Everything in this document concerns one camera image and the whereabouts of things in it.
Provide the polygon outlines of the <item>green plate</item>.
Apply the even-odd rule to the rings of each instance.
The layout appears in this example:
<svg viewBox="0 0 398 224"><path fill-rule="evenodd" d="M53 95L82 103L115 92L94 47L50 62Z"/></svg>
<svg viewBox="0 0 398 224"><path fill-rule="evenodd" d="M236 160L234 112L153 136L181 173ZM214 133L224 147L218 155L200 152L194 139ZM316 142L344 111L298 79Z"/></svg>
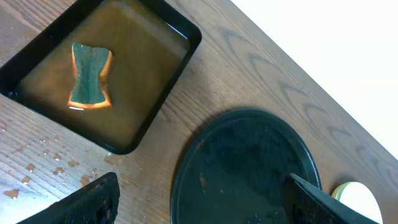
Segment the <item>green plate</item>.
<svg viewBox="0 0 398 224"><path fill-rule="evenodd" d="M377 200L364 184L360 182L341 184L337 186L331 196L361 215L383 224Z"/></svg>

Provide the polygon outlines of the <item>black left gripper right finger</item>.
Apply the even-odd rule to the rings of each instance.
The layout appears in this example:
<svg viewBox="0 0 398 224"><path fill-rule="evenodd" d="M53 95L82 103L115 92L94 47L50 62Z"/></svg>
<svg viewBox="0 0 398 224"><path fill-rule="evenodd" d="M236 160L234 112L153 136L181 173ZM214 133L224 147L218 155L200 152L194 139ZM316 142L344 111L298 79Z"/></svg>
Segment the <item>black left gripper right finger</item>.
<svg viewBox="0 0 398 224"><path fill-rule="evenodd" d="M296 174L282 184L283 206L294 224L376 224Z"/></svg>

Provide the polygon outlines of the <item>orange green sponge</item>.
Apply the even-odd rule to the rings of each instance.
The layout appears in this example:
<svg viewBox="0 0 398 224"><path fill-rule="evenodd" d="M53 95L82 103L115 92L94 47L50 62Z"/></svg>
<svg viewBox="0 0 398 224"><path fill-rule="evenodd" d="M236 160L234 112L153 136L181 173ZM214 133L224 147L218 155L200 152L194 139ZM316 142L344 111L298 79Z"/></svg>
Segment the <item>orange green sponge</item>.
<svg viewBox="0 0 398 224"><path fill-rule="evenodd" d="M113 53L102 47L72 43L72 67L75 84L68 106L79 110L96 110L112 105L107 80Z"/></svg>

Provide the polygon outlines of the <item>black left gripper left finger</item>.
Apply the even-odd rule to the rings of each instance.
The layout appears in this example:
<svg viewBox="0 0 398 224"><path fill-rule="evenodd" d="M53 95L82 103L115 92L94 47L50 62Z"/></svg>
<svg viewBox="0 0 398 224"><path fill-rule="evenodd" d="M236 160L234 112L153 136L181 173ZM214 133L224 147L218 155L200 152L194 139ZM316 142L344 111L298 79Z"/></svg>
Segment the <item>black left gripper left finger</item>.
<svg viewBox="0 0 398 224"><path fill-rule="evenodd" d="M19 224L113 224L118 215L118 177L108 172Z"/></svg>

